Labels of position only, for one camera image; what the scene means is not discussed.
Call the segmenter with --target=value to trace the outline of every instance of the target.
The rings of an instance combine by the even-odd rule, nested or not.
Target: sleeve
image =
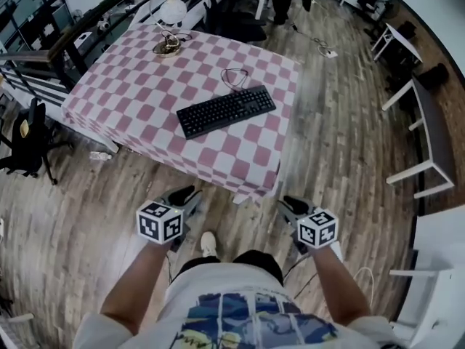
[[[348,328],[378,343],[381,349],[406,348],[405,342],[395,335],[385,317],[370,316],[355,319]]]
[[[133,338],[132,333],[113,319],[87,313],[74,339],[73,349],[115,349]]]

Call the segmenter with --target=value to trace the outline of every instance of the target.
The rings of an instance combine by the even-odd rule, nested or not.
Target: white shirt
[[[388,321],[359,318],[349,327],[304,314],[269,273],[249,265],[199,265],[166,291],[153,328],[132,336],[96,313],[84,317],[75,349],[400,349]]]

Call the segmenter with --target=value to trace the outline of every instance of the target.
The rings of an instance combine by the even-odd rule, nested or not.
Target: pink checkered tablecloth
[[[273,190],[278,176],[300,64],[238,41],[180,32],[190,33],[193,40],[182,43],[176,57],[162,59],[152,52],[162,39],[157,26],[130,28],[74,87],[63,103],[64,117],[259,201]],[[186,140],[176,111],[230,93],[221,80],[224,68],[246,69],[244,87],[264,84],[276,110]],[[235,82],[235,73],[228,77]]]

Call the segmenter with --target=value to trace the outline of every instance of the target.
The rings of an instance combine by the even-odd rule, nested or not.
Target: white cube
[[[165,244],[182,235],[184,213],[166,204],[146,201],[137,210],[137,232],[158,244]]]
[[[337,240],[339,220],[327,209],[319,209],[297,221],[298,239],[318,249]]]

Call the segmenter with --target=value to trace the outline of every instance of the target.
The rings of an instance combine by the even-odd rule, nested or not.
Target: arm
[[[136,335],[170,246],[147,243],[105,298],[100,313]]]
[[[326,305],[336,323],[347,326],[357,318],[371,315],[365,295],[330,247],[315,251],[313,260]]]

